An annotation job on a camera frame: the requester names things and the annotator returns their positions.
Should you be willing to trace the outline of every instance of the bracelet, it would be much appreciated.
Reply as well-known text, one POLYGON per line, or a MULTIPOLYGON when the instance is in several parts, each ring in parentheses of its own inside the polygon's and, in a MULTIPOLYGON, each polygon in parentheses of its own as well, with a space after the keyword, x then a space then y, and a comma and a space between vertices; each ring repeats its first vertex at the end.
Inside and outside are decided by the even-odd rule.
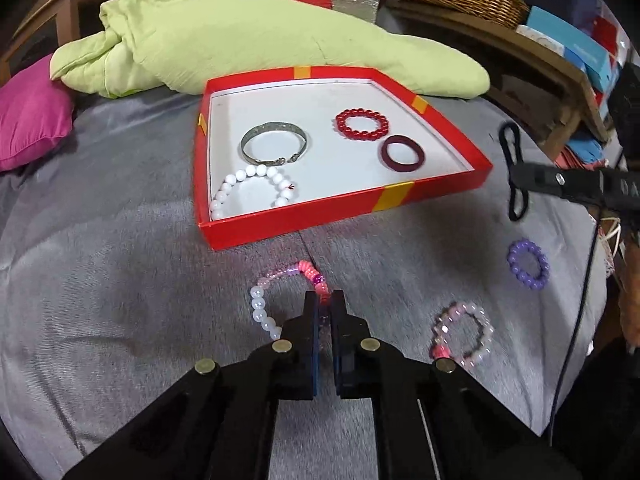
POLYGON ((489 345, 493 340, 494 327, 489 323, 484 310, 474 303, 455 303, 452 307, 445 310, 442 316, 440 316, 438 324, 433 328, 436 333, 436 337, 433 339, 433 348, 431 349, 431 356, 434 359, 440 359, 446 357, 453 359, 460 366, 464 367, 469 365, 471 367, 478 366, 482 360, 491 353, 489 345), (473 351, 464 355, 464 357, 453 357, 451 351, 447 346, 447 334, 449 333, 449 327, 447 324, 452 324, 459 320, 463 314, 469 314, 473 317, 478 325, 482 328, 482 335, 480 336, 480 345, 473 351))
POLYGON ((271 207, 282 207, 287 205, 289 200, 293 199, 293 190, 296 188, 296 185, 284 178, 283 174, 280 173, 277 168, 267 168, 264 164, 259 164, 258 166, 249 164, 244 170, 238 170, 236 174, 228 174, 225 177, 225 181, 216 193, 215 199, 209 204, 209 209, 215 220, 223 217, 222 205, 225 203, 226 197, 231 193, 233 186, 235 186, 237 182, 242 182, 252 176, 266 176, 271 179, 271 182, 280 191, 271 207))
POLYGON ((415 171, 424 164, 424 150, 420 147, 420 144, 409 137, 405 137, 404 135, 392 135, 385 140, 380 148, 380 155, 389 168, 399 173, 415 171), (389 155, 389 146, 391 144, 404 144, 405 146, 408 146, 414 150, 414 153, 418 156, 418 162, 414 162, 413 164, 401 164, 400 162, 396 162, 389 155))
POLYGON ((252 316, 255 321, 260 323, 263 330, 269 332, 271 339, 274 341, 280 339, 282 328, 276 326, 276 322, 273 317, 267 316, 267 311, 265 310, 267 301, 264 299, 264 291, 269 288, 271 282, 274 280, 283 276, 295 276, 296 274, 301 273, 304 274, 305 278, 314 286, 316 293, 320 296, 320 302, 326 303, 331 297, 331 294, 329 293, 329 286, 326 284, 324 276, 314 268, 311 262, 306 260, 301 260, 295 264, 285 267, 284 269, 267 272, 267 275, 260 278, 257 285, 252 286, 249 291, 249 295, 252 298, 251 306, 254 308, 252 316))
POLYGON ((304 151, 306 150, 306 133, 302 128, 299 128, 295 124, 291 123, 274 122, 260 124, 259 126, 254 126, 244 134, 244 136, 240 140, 240 150, 242 151, 242 156, 244 156, 244 158, 248 162, 256 166, 259 166, 261 164, 265 166, 282 166, 285 162, 296 162, 300 158, 300 155, 304 153, 304 151), (301 137, 305 142, 302 144, 302 148, 300 148, 300 151, 291 155, 291 157, 289 157, 289 160, 285 159, 283 156, 277 158, 276 160, 258 160, 257 158, 253 158, 252 156, 247 155, 246 151, 244 150, 246 144, 254 137, 265 134, 266 132, 290 132, 301 137))
POLYGON ((389 133, 389 121, 381 113, 374 112, 373 110, 365 110, 364 108, 352 108, 351 110, 344 110, 336 115, 335 123, 338 126, 338 131, 345 137, 352 140, 378 140, 380 137, 384 137, 389 133), (347 126, 347 119, 350 117, 366 117, 377 121, 379 126, 372 132, 353 130, 347 126))
POLYGON ((510 245, 509 254, 507 254, 507 262, 511 267, 511 272, 516 276, 516 278, 520 282, 524 283, 524 285, 527 285, 531 290, 540 290, 545 288, 549 281, 549 271, 551 269, 549 266, 549 260, 546 259, 542 249, 527 238, 518 240, 510 245), (532 253, 538 260, 540 272, 536 278, 526 270, 522 269, 518 262, 519 255, 524 252, 532 253))

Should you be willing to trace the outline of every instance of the dark red ring bracelet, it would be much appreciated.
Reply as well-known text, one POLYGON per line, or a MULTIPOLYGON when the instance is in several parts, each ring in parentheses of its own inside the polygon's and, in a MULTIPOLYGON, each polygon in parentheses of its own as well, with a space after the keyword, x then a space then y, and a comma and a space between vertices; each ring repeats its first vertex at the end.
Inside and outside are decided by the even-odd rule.
POLYGON ((365 110, 364 108, 352 108, 350 110, 340 112, 336 115, 335 122, 338 126, 338 131, 340 131, 340 133, 342 133, 348 139, 378 140, 389 133, 388 119, 379 112, 374 112, 373 110, 365 110), (366 117, 369 119, 373 119, 374 121, 377 121, 380 126, 372 132, 368 132, 366 130, 362 132, 353 130, 347 126, 347 119, 349 119, 350 117, 366 117))
POLYGON ((424 164, 424 150, 420 147, 420 144, 415 142, 415 140, 410 139, 409 137, 405 137, 404 135, 392 135, 385 142, 382 143, 382 147, 380 148, 380 155, 382 156, 382 160, 385 161, 385 164, 388 165, 394 171, 398 171, 399 173, 409 173, 410 171, 415 171, 424 164), (396 162, 389 155, 389 146, 391 144, 404 144, 408 146, 414 153, 418 156, 418 162, 414 162, 413 164, 401 164, 400 162, 396 162))

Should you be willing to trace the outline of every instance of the silver bangle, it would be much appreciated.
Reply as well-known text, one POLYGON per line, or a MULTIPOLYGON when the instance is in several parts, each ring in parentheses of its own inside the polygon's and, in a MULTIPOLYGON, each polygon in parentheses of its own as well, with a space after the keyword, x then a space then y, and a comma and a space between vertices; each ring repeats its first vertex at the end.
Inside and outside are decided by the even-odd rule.
POLYGON ((295 124, 291 123, 274 122, 260 124, 259 126, 254 126, 244 134, 242 140, 240 141, 240 150, 242 151, 242 156, 244 156, 244 158, 248 162, 250 162, 251 164, 255 164, 256 166, 259 166, 260 164, 264 164, 265 166, 282 166, 285 162, 296 162, 300 158, 300 155, 304 153, 304 151, 306 150, 306 133, 302 128, 299 128, 295 124), (276 160, 259 160, 247 155, 246 151, 244 150, 247 143, 254 137, 257 137, 260 134, 265 134, 266 132, 291 132, 292 134, 296 134, 297 136, 301 137, 305 142, 304 144, 302 144, 302 148, 300 148, 300 151, 291 155, 288 160, 283 156, 277 158, 276 160))

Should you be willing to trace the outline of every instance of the black hair tie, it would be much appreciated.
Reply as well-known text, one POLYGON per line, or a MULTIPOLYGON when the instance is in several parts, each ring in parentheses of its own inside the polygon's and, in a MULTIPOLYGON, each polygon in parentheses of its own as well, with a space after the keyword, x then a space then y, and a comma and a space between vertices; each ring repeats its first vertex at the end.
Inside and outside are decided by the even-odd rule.
POLYGON ((504 153, 504 161, 507 163, 507 170, 509 173, 509 220, 512 222, 519 222, 529 209, 529 191, 522 191, 516 188, 511 181, 511 167, 513 166, 513 157, 511 156, 511 150, 507 141, 507 130, 511 130, 513 133, 513 149, 516 156, 516 162, 523 162, 522 160, 522 148, 520 147, 520 128, 513 121, 505 122, 498 132, 498 138, 500 139, 500 146, 504 153), (516 192, 519 191, 522 196, 522 209, 519 213, 516 212, 516 192))

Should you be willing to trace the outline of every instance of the green blanket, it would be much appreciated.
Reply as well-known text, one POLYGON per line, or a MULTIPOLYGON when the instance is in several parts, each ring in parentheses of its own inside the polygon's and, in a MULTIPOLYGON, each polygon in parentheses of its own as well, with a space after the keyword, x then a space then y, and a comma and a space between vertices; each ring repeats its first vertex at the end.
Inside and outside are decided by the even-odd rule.
POLYGON ((100 18, 104 32, 56 51, 52 79, 107 97, 163 84, 201 94, 223 75, 328 64, 374 67, 420 94, 489 88, 484 68, 457 50, 293 0, 111 0, 100 18))

